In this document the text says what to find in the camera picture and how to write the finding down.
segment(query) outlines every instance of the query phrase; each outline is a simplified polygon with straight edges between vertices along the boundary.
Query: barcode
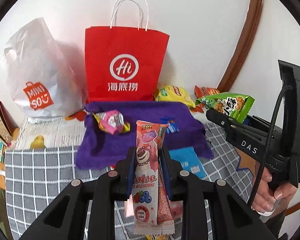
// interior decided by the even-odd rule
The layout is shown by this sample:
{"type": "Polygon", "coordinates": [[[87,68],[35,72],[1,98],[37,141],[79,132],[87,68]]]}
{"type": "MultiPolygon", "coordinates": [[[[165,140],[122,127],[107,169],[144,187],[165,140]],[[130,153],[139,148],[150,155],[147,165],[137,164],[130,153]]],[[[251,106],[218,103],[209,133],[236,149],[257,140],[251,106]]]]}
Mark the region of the barcode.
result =
{"type": "Polygon", "coordinates": [[[192,173],[198,173],[198,172],[200,172],[199,165],[193,166],[193,167],[191,167],[190,169],[191,169],[191,172],[192,172],[192,173]]]}

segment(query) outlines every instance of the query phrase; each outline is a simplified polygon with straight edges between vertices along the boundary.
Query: strawberry illustration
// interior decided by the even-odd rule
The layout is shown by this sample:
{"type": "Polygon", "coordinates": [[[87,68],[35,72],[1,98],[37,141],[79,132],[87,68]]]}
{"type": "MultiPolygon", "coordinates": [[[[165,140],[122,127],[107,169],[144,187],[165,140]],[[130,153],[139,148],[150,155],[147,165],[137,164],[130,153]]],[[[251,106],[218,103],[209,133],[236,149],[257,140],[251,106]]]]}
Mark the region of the strawberry illustration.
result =
{"type": "Polygon", "coordinates": [[[133,201],[134,203],[139,203],[139,198],[140,198],[140,196],[139,196],[139,194],[137,193],[137,194],[135,194],[135,195],[132,197],[132,201],[133,201]]]}

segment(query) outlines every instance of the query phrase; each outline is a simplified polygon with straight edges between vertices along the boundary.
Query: brown wooden trim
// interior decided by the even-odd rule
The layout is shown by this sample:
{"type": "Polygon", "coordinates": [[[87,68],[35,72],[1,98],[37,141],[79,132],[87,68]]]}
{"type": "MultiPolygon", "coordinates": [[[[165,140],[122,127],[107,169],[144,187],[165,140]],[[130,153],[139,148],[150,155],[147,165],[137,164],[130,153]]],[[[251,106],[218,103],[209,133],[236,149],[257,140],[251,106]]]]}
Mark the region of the brown wooden trim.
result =
{"type": "Polygon", "coordinates": [[[263,0],[250,0],[249,10],[237,47],[219,85],[220,92],[227,92],[237,78],[252,46],[262,13],[263,0]]]}
{"type": "Polygon", "coordinates": [[[288,216],[288,215],[290,215],[290,214],[292,214],[292,213],[298,211],[299,209],[300,209],[300,202],[297,203],[297,204],[295,204],[295,205],[293,205],[293,206],[290,207],[290,208],[287,208],[287,210],[284,212],[284,215],[285,215],[285,216],[288,216]]]}

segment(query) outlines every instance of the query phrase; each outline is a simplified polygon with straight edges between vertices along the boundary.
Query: blueberry illustration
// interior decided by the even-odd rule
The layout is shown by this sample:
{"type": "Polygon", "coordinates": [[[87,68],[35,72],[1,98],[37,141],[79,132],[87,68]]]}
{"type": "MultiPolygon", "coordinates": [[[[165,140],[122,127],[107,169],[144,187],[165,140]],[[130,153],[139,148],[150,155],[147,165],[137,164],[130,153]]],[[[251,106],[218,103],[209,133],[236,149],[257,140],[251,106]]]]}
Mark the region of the blueberry illustration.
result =
{"type": "Polygon", "coordinates": [[[143,203],[145,201],[145,197],[144,196],[141,196],[140,198],[139,198],[139,202],[140,203],[143,203]]]}
{"type": "Polygon", "coordinates": [[[146,196],[146,197],[145,197],[145,202],[146,202],[147,204],[149,204],[149,203],[151,202],[151,200],[152,200],[152,198],[151,198],[150,196],[146,196]]]}
{"type": "Polygon", "coordinates": [[[148,197],[149,196],[149,192],[148,191],[144,191],[142,194],[144,197],[148,197]]]}

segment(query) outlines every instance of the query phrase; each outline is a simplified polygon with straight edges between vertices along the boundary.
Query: green cloth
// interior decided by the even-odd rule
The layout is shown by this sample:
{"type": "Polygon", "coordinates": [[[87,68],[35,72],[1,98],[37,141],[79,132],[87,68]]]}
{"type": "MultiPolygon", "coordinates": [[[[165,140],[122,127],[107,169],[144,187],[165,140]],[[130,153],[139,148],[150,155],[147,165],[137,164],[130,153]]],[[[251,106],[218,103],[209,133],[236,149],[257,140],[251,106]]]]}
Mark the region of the green cloth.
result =
{"type": "Polygon", "coordinates": [[[6,191],[0,188],[0,228],[8,240],[13,240],[12,233],[10,230],[7,205],[6,205],[6,191]]]}

